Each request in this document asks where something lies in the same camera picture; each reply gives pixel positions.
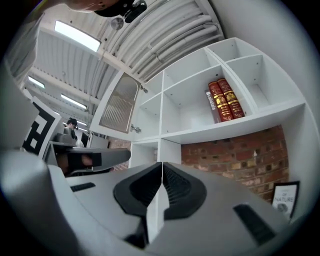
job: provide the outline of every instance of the white shelving unit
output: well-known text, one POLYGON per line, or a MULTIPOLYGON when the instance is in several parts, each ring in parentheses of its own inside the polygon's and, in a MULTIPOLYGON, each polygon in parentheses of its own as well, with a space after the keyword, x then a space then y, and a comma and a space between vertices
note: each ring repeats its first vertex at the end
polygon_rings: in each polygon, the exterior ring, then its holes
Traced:
MULTIPOLYGON (((200 143, 254 133, 282 124, 305 104, 287 73, 252 45, 230 38, 199 49, 173 63, 142 85, 129 125, 141 131, 118 132, 133 141, 130 167, 157 160, 181 163, 181 144, 200 143), (215 123, 205 95, 208 84, 225 78, 245 117, 215 123)), ((105 108, 108 97, 103 97, 105 108)), ((95 115, 91 130, 109 135, 95 115)))

